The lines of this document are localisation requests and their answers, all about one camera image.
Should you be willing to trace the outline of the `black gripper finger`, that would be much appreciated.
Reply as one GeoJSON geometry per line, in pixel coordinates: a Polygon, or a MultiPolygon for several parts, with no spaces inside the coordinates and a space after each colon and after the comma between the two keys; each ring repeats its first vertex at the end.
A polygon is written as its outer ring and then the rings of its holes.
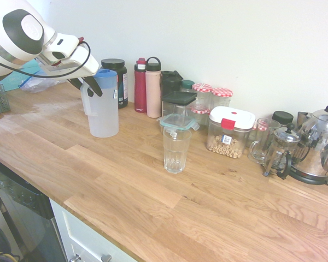
{"type": "Polygon", "coordinates": [[[78,78],[72,78],[67,80],[70,84],[72,84],[77,89],[80,89],[83,83],[78,78]]]}
{"type": "Polygon", "coordinates": [[[84,77],[83,80],[89,85],[87,88],[89,97],[93,97],[94,94],[97,94],[99,97],[102,96],[102,90],[93,76],[84,77]]]}

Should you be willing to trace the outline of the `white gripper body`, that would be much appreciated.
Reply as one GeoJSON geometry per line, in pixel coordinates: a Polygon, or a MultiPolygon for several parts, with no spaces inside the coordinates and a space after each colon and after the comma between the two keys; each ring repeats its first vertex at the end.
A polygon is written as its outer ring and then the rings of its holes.
{"type": "Polygon", "coordinates": [[[90,50],[77,37],[61,33],[43,46],[39,66],[46,75],[58,80],[94,76],[99,69],[90,50]]]}

